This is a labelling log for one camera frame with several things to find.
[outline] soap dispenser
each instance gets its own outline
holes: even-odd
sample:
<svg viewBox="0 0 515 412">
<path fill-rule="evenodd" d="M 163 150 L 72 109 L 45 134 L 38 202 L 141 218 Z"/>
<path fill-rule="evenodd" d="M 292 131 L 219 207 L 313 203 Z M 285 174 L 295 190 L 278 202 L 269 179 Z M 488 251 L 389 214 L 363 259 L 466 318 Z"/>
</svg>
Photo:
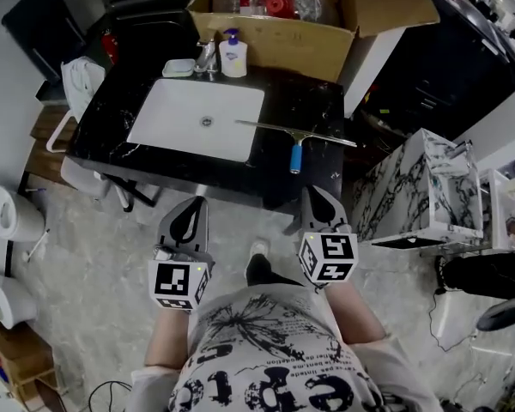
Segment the soap dispenser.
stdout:
<svg viewBox="0 0 515 412">
<path fill-rule="evenodd" d="M 239 29 L 228 29 L 224 33 L 230 37 L 220 43 L 221 72 L 231 78 L 245 76 L 248 45 L 237 38 Z"/>
</svg>

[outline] marble floor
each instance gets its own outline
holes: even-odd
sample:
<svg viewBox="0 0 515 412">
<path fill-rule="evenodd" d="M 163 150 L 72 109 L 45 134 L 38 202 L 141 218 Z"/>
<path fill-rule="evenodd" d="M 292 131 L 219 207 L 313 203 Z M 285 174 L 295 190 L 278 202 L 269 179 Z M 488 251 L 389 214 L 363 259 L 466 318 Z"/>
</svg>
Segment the marble floor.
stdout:
<svg viewBox="0 0 515 412">
<path fill-rule="evenodd" d="M 12 272 L 38 301 L 33 327 L 53 346 L 66 397 L 79 411 L 94 387 L 112 379 L 130 382 L 130 372 L 141 366 L 157 311 L 148 297 L 147 262 L 158 223 L 190 196 L 164 190 L 155 209 L 137 203 L 125 214 L 113 191 L 98 202 L 36 177 L 28 187 L 45 188 L 32 200 L 45 214 L 50 234 L 28 264 L 21 253 L 31 246 L 16 243 Z M 155 191 L 146 190 L 149 195 Z M 277 272 L 303 279 L 296 238 L 282 235 L 289 222 L 287 215 L 209 200 L 209 253 L 216 266 L 205 298 L 245 285 L 243 269 L 256 237 L 270 240 Z M 456 399 L 470 410 L 495 405 L 515 377 L 515 325 L 478 333 L 448 353 L 430 334 L 431 325 L 440 344 L 449 348 L 471 336 L 478 316 L 495 300 L 463 293 L 438 296 L 430 324 L 433 260 L 366 243 L 360 245 L 352 279 L 439 397 Z M 98 392 L 95 411 L 106 410 L 108 396 L 107 389 Z M 123 401 L 118 392 L 112 409 L 122 410 Z"/>
</svg>

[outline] fire extinguisher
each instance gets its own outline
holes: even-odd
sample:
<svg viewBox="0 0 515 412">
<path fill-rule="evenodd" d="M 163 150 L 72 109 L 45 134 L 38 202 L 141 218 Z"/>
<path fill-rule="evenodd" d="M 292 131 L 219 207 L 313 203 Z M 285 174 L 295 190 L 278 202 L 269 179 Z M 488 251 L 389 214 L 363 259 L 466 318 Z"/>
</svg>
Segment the fire extinguisher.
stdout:
<svg viewBox="0 0 515 412">
<path fill-rule="evenodd" d="M 113 64 L 118 61 L 118 42 L 117 38 L 111 33 L 111 29 L 106 29 L 101 34 L 101 44 L 106 54 Z"/>
</svg>

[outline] shoe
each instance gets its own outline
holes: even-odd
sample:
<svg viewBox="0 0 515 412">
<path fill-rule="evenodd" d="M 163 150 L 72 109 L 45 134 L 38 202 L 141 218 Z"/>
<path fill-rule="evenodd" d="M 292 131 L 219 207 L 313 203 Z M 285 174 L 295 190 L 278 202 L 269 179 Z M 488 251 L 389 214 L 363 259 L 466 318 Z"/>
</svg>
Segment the shoe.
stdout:
<svg viewBox="0 0 515 412">
<path fill-rule="evenodd" d="M 269 255 L 270 243 L 268 240 L 263 238 L 257 238 L 250 247 L 250 256 L 248 257 L 248 264 L 244 269 L 244 278 L 248 279 L 248 266 L 250 265 L 251 259 L 254 255 L 261 253 L 264 257 Z"/>
</svg>

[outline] white sink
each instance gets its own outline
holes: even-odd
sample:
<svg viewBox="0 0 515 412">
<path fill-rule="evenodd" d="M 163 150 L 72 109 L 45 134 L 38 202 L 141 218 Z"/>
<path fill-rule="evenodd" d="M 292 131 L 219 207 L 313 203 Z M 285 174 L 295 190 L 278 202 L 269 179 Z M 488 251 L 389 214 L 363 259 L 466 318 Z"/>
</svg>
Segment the white sink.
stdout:
<svg viewBox="0 0 515 412">
<path fill-rule="evenodd" d="M 214 82 L 159 79 L 137 115 L 127 142 L 247 161 L 264 91 Z"/>
</svg>

